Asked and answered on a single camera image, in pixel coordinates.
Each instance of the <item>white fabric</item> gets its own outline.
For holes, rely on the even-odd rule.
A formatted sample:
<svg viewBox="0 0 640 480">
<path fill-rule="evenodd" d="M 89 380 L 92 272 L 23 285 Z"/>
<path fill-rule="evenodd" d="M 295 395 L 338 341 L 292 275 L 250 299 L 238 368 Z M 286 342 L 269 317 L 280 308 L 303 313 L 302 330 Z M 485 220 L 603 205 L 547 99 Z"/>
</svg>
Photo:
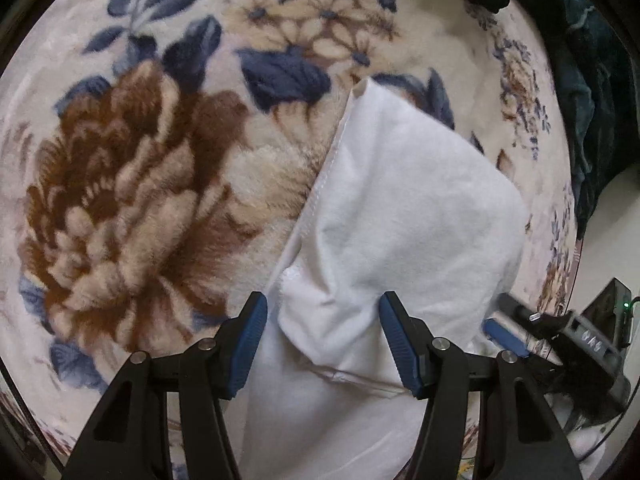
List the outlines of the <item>white fabric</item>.
<svg viewBox="0 0 640 480">
<path fill-rule="evenodd" d="M 278 322 L 320 373 L 397 393 L 380 295 L 396 291 L 466 349 L 513 284 L 526 209 L 471 144 L 373 81 L 352 95 L 334 145 L 282 273 Z"/>
<path fill-rule="evenodd" d="M 424 136 L 407 136 L 412 128 L 424 131 Z M 448 175 L 447 200 L 433 189 L 435 173 Z M 396 189 L 380 186 L 396 177 Z M 466 186 L 462 186 L 462 178 L 467 179 Z M 459 200 L 459 193 L 463 193 L 466 205 Z M 431 210 L 428 200 L 435 200 Z M 336 214 L 334 205 L 342 208 L 341 215 Z M 437 208 L 442 208 L 441 214 L 436 213 Z M 460 214 L 473 216 L 474 221 L 460 219 Z M 328 224 L 323 218 L 333 218 L 334 222 Z M 316 324 L 324 323 L 328 329 L 325 343 L 331 349 L 330 355 L 335 355 L 333 352 L 339 348 L 349 350 L 346 362 L 355 363 L 357 352 L 372 347 L 373 354 L 360 357 L 386 368 L 380 368 L 380 373 L 373 368 L 359 369 L 358 373 L 363 377 L 367 374 L 369 379 L 382 378 L 387 381 L 386 387 L 397 385 L 395 366 L 385 355 L 380 326 L 374 320 L 374 294 L 378 289 L 395 288 L 409 311 L 412 314 L 419 311 L 420 316 L 428 318 L 430 326 L 433 323 L 437 327 L 438 335 L 444 331 L 445 335 L 465 342 L 478 330 L 492 294 L 502 288 L 498 284 L 501 279 L 498 267 L 506 274 L 511 267 L 517 267 L 525 220 L 517 191 L 462 138 L 371 81 L 367 82 L 363 95 L 355 98 L 352 94 L 311 197 L 265 290 L 270 317 L 248 384 L 225 412 L 242 477 L 246 480 L 394 478 L 412 453 L 426 404 L 407 392 L 383 397 L 342 382 L 351 381 L 352 374 L 332 374 L 334 381 L 327 380 L 316 373 L 318 368 L 313 371 L 308 359 L 288 341 L 278 318 L 284 324 L 288 319 L 289 329 L 305 326 L 307 339 L 296 340 L 306 340 L 318 355 L 322 352 L 313 345 L 319 343 L 321 332 L 316 331 Z M 382 223 L 386 226 L 384 234 L 380 234 Z M 316 225 L 324 228 L 318 231 Z M 456 236 L 451 232 L 453 229 L 459 231 Z M 321 238 L 317 238 L 318 233 L 322 233 Z M 292 299 L 292 290 L 298 290 L 292 288 L 292 276 L 285 270 L 302 261 L 306 266 L 301 267 L 301 272 L 312 268 L 309 266 L 314 263 L 306 248 L 312 240 L 326 244 L 326 250 L 315 248 L 316 254 L 325 258 L 316 267 L 323 272 L 315 276 L 332 276 L 331 287 L 324 292 L 306 289 L 306 303 L 296 305 L 300 308 L 284 306 L 280 299 L 283 293 L 286 291 L 287 298 Z M 358 261 L 353 259 L 358 254 L 354 244 L 360 244 L 367 261 L 361 261 L 360 256 Z M 353 251 L 343 252 L 337 258 L 334 251 L 339 246 L 352 247 Z M 485 250 L 497 260 L 488 261 L 482 254 Z M 475 254 L 488 268 L 483 272 L 472 271 L 470 258 L 462 255 L 466 252 Z M 437 269 L 434 258 L 438 260 Z M 328 274 L 325 263 L 336 266 L 333 274 Z M 361 267 L 357 273 L 355 265 Z M 458 268 L 466 269 L 470 276 L 461 276 Z M 353 283 L 353 288 L 345 280 L 347 276 L 359 280 Z M 437 287 L 449 298 L 441 308 L 433 305 L 425 308 L 435 301 L 428 291 L 429 301 L 419 304 L 407 301 L 414 294 L 410 280 L 434 286 L 436 277 L 450 285 Z M 509 279 L 503 280 L 505 286 Z M 334 340 L 334 335 L 340 333 L 339 311 L 335 305 L 330 308 L 330 302 L 322 306 L 321 302 L 312 301 L 310 294 L 333 298 L 332 302 L 343 298 L 345 293 L 349 298 L 358 298 L 356 292 L 369 299 L 345 303 L 348 316 L 342 322 L 348 325 L 345 327 L 348 332 L 342 339 Z M 464 307 L 455 306 L 459 303 L 453 297 Z M 471 297 L 478 300 L 475 309 L 465 303 Z M 316 308 L 327 309 L 324 320 L 316 310 L 309 309 L 310 302 Z M 349 345 L 349 339 L 352 343 L 362 339 L 363 344 Z"/>
</svg>

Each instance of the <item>black cable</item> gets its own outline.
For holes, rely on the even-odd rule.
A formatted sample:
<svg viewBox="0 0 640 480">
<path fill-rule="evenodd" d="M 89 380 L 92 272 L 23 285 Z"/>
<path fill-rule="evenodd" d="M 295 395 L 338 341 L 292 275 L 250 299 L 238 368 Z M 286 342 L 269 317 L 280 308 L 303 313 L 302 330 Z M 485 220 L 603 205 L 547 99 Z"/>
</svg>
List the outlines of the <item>black cable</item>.
<svg viewBox="0 0 640 480">
<path fill-rule="evenodd" d="M 47 454 L 49 459 L 53 462 L 53 465 L 56 467 L 59 473 L 62 473 L 62 470 L 65 468 L 65 466 L 60 461 L 59 457 L 56 455 L 56 452 L 53 451 L 51 444 L 49 444 L 46 437 L 42 433 L 42 430 L 40 429 L 40 426 L 38 425 L 36 420 L 33 418 L 33 415 L 31 415 L 29 407 L 27 406 L 26 402 L 24 402 L 24 399 L 22 398 L 20 392 L 18 391 L 18 388 L 16 387 L 14 380 L 11 378 L 11 375 L 9 374 L 9 370 L 6 369 L 6 366 L 4 365 L 4 361 L 2 361 L 2 357 L 0 357 L 0 374 L 2 374 L 2 378 L 4 379 L 4 382 L 9 387 L 9 391 L 11 391 L 12 396 L 14 396 L 15 402 L 18 403 L 18 406 L 20 407 L 20 410 L 24 415 L 24 418 L 27 420 L 27 424 L 29 425 L 29 428 L 38 439 L 38 442 L 42 446 L 42 449 Z"/>
<path fill-rule="evenodd" d="M 636 296 L 635 298 L 633 298 L 631 300 L 631 302 L 629 303 L 629 308 L 633 308 L 635 303 L 638 303 L 638 301 L 640 301 L 640 296 Z M 620 422 L 622 422 L 622 419 L 624 418 L 624 416 L 626 415 L 626 410 L 629 409 L 629 407 L 631 406 L 631 403 L 634 401 L 634 397 L 636 396 L 636 393 L 638 392 L 638 390 L 640 389 L 640 378 L 638 378 L 638 382 L 636 383 L 636 387 L 633 390 L 633 393 L 631 393 L 631 397 L 629 397 L 629 402 L 626 404 L 625 409 L 622 411 L 622 413 L 620 413 L 620 416 L 618 417 L 618 420 L 616 420 L 613 423 L 613 426 L 611 427 L 611 429 L 609 431 L 607 431 L 607 433 L 605 434 L 605 436 L 602 437 L 602 439 L 597 443 L 594 444 L 594 446 L 591 447 L 590 450 L 588 450 L 584 455 L 582 455 L 579 459 L 578 462 L 583 462 L 584 460 L 586 460 L 588 457 L 590 457 L 593 453 L 596 452 L 596 450 L 602 446 L 602 444 L 605 443 L 605 441 L 611 436 L 611 433 L 614 432 L 614 430 L 618 427 L 618 425 L 620 424 Z"/>
</svg>

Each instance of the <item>floral blanket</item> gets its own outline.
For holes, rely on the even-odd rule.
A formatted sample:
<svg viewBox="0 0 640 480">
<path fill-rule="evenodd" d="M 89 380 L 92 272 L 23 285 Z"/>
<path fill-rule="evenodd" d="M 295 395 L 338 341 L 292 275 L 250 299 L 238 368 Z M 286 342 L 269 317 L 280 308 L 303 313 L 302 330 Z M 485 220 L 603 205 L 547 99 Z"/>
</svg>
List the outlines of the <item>floral blanket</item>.
<svg viewBox="0 0 640 480">
<path fill-rule="evenodd" d="M 55 449 L 130 352 L 181 352 L 264 285 L 368 76 L 515 183 L 513 292 L 561 308 L 568 150 L 516 3 L 56 0 L 0 80 L 0 353 Z"/>
</svg>

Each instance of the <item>folded white garment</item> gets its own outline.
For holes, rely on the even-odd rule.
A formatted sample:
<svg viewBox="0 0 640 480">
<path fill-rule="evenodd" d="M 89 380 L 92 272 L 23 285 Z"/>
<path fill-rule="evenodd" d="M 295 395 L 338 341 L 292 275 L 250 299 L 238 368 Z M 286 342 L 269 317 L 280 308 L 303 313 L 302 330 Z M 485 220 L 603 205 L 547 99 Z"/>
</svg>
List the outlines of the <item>folded white garment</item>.
<svg viewBox="0 0 640 480">
<path fill-rule="evenodd" d="M 402 384 L 380 295 L 396 291 L 434 335 L 467 349 L 513 283 L 527 213 L 465 139 L 362 85 L 292 235 L 300 250 L 278 284 L 278 323 L 318 373 L 389 394 Z"/>
</svg>

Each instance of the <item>fuzzy blanket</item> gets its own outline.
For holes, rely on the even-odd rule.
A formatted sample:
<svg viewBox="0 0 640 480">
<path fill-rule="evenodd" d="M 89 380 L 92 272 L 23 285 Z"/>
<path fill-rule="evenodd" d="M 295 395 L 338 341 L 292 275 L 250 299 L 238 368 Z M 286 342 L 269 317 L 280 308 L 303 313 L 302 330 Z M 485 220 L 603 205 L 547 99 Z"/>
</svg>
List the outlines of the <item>fuzzy blanket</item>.
<svg viewBox="0 0 640 480">
<path fill-rule="evenodd" d="M 515 183 L 513 293 L 562 308 L 568 150 L 516 3 L 56 0 L 0 80 L 0 353 L 60 453 L 130 352 L 181 352 L 262 288 L 368 76 Z"/>
</svg>

